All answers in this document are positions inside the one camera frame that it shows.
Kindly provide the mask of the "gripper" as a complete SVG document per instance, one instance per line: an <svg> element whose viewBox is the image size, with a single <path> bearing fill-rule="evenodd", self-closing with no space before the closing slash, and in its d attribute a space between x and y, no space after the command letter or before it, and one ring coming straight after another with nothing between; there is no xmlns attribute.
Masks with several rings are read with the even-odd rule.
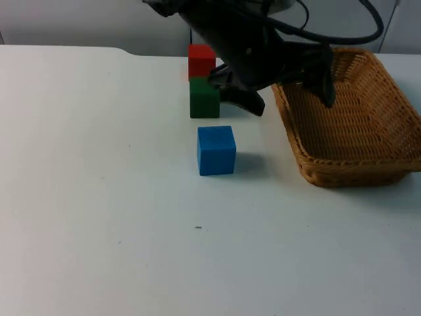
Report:
<svg viewBox="0 0 421 316"><path fill-rule="evenodd" d="M210 84L244 89L221 89L221 102L262 116L265 103L255 91L272 84L304 82L325 107L334 105L334 54L328 45L284 41L275 30L259 26L248 32L215 33L210 46L224 62L211 71Z"/></svg>

